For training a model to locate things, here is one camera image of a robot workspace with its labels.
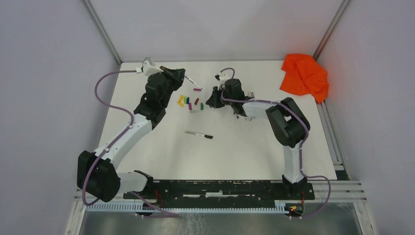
purple cable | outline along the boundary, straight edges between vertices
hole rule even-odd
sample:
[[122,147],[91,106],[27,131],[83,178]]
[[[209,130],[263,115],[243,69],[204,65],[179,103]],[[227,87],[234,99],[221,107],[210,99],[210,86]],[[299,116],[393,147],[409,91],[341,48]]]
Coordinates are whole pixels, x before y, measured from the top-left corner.
[[136,192],[129,192],[129,193],[131,193],[132,195],[134,195],[134,196],[136,196],[137,198],[139,198],[141,201],[143,201],[144,203],[146,203],[149,207],[151,207],[151,208],[153,208],[153,209],[155,209],[155,210],[157,210],[157,211],[160,211],[160,212],[166,213],[165,215],[144,216],[145,218],[171,218],[171,217],[179,217],[179,215],[178,215],[178,214],[176,214],[176,213],[171,213],[171,212],[168,212],[168,211],[162,210],[162,209],[160,209],[160,208],[158,208],[158,207],[154,206],[153,204],[149,203],[147,200],[145,200],[143,197],[141,197],[141,196],[140,196],[138,193],[136,193]]
[[[99,83],[101,83],[101,81],[104,79],[104,78],[106,78],[106,77],[108,77],[109,75],[113,75],[113,74],[118,74],[118,73],[124,73],[124,72],[137,72],[136,70],[123,70],[123,71],[114,71],[114,72],[110,72],[110,73],[107,73],[106,75],[104,75],[104,76],[102,76],[97,82],[96,82],[96,85],[95,85],[95,97],[98,99],[98,101],[99,102],[101,102],[101,104],[103,104],[103,105],[105,105],[105,106],[107,106],[107,107],[110,107],[110,108],[114,108],[114,109],[118,109],[118,110],[121,110],[121,111],[124,111],[124,112],[126,112],[126,113],[128,113],[128,115],[130,115],[130,118],[131,118],[131,120],[130,120],[130,125],[132,125],[133,123],[134,123],[134,116],[133,116],[133,114],[130,112],[130,111],[128,111],[128,110],[126,110],[126,109],[124,109],[124,108],[121,108],[121,107],[118,107],[118,106],[114,106],[114,105],[111,105],[111,104],[109,104],[109,103],[106,103],[105,101],[103,101],[99,96],[98,96],[98,86],[99,86]],[[128,130],[130,129],[130,127],[126,127],[113,141],[111,141],[111,143],[107,146],[107,148],[108,149],[110,149],[114,144],[115,144],[115,142],[117,142],[117,140],[119,140],[119,138],[121,138]],[[91,202],[91,203],[88,203],[87,202],[87,199],[86,199],[86,192],[87,192],[87,185],[88,185],[88,180],[90,179],[90,176],[91,176],[91,173],[92,173],[92,170],[93,169],[95,169],[95,166],[96,166],[96,164],[98,163],[98,161],[102,158],[102,156],[104,156],[104,154],[106,153],[106,151],[105,150],[103,150],[99,155],[98,155],[98,157],[95,159],[95,161],[92,163],[92,165],[91,165],[91,167],[90,167],[90,169],[88,170],[88,173],[87,173],[87,176],[85,177],[85,181],[84,181],[84,185],[82,186],[82,201],[84,202],[84,204],[85,204],[85,206],[92,206],[93,204],[95,204],[99,199],[97,198],[97,199],[95,199],[93,202]]]
[[230,102],[237,102],[237,103],[252,103],[252,102],[260,102],[260,103],[267,103],[267,104],[277,104],[279,106],[281,106],[282,108],[284,108],[285,110],[287,110],[295,119],[297,119],[297,121],[299,121],[299,123],[301,124],[301,126],[303,126],[304,130],[305,130],[305,137],[304,139],[300,142],[300,150],[299,150],[299,160],[300,160],[300,173],[301,175],[303,175],[305,178],[308,179],[315,179],[315,178],[323,178],[327,181],[328,184],[328,194],[327,194],[327,198],[325,200],[325,202],[323,203],[323,205],[316,210],[313,213],[307,214],[305,216],[300,216],[298,218],[307,218],[310,217],[312,215],[316,215],[317,213],[321,212],[323,210],[323,208],[327,205],[328,200],[330,199],[330,195],[331,195],[331,183],[330,180],[323,176],[323,175],[316,175],[316,176],[308,176],[304,173],[303,169],[302,169],[302,145],[304,144],[305,140],[308,138],[308,128],[305,125],[305,123],[300,119],[300,117],[298,117],[291,109],[289,109],[287,106],[281,104],[280,102],[276,102],[276,101],[269,101],[269,100],[263,100],[263,99],[250,99],[250,100],[235,100],[235,99],[226,99],[223,97],[223,91],[221,94],[221,99],[224,101],[230,101]]
[[220,72],[224,72],[226,70],[232,70],[233,71],[233,74],[232,74],[232,77],[231,77],[231,79],[233,79],[233,77],[235,77],[235,69],[231,68],[231,67],[228,67],[228,68],[224,68],[224,69],[220,70]]

